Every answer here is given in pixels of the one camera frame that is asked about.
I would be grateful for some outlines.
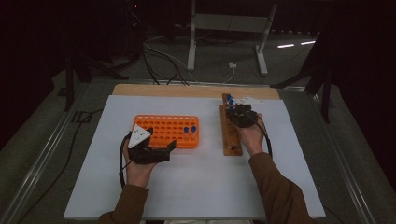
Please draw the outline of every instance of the brown sleeve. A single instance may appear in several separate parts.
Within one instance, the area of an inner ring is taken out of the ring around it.
[[[100,224],[137,224],[143,215],[149,190],[134,185],[125,185],[116,209],[99,217]]]
[[[301,189],[277,170],[267,153],[252,156],[249,164],[270,224],[315,223],[308,215]]]

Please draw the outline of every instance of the white object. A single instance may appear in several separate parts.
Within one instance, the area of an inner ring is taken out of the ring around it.
[[[135,147],[137,144],[143,142],[150,136],[151,133],[149,133],[148,131],[144,130],[142,127],[136,124],[134,126],[134,129],[132,130],[131,139],[129,140],[128,148]]]
[[[229,62],[229,63],[228,63],[228,66],[229,66],[230,68],[235,68],[235,67],[236,67],[236,63]]]
[[[220,98],[109,96],[64,218],[97,219],[114,210],[121,193],[122,137],[134,116],[158,113],[197,116],[200,142],[196,149],[173,150],[170,161],[157,164],[148,183],[143,219],[265,219],[247,152],[223,156],[220,104]],[[324,217],[283,101],[265,100],[252,107],[263,114],[279,171],[300,186],[309,215]]]
[[[244,97],[242,99],[234,99],[234,101],[240,105],[255,105],[264,103],[264,100],[254,99],[250,96]]]

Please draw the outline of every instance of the metal stand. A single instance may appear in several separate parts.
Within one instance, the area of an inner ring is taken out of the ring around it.
[[[276,4],[271,6],[270,14],[267,18],[263,17],[248,17],[248,16],[232,16],[232,15],[215,15],[202,14],[195,12],[195,0],[191,0],[191,38],[189,59],[187,62],[187,69],[194,70],[195,64],[195,30],[209,29],[209,30],[225,30],[225,31],[241,31],[262,33],[262,42],[256,46],[257,60],[260,67],[260,73],[263,76],[268,75],[267,66],[265,64],[263,50],[265,42],[270,33],[273,18],[276,12]]]

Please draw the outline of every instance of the person's right hand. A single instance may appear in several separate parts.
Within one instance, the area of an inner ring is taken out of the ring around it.
[[[264,124],[262,123],[262,114],[257,113],[257,116],[261,119],[258,119],[257,122],[259,125],[265,130]],[[239,128],[235,125],[236,129],[240,133],[242,143],[247,148],[247,152],[252,157],[253,155],[263,152],[262,150],[262,139],[264,137],[262,130],[254,124],[248,128]]]

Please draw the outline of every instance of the wooden board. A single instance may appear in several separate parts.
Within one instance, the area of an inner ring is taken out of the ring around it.
[[[242,156],[243,151],[239,132],[228,120],[224,105],[220,105],[220,117],[224,156]]]
[[[118,84],[114,88],[113,95],[219,98],[219,96],[224,92],[232,92],[233,97],[235,98],[250,96],[256,99],[279,100],[279,94],[276,89],[248,86],[166,86]]]

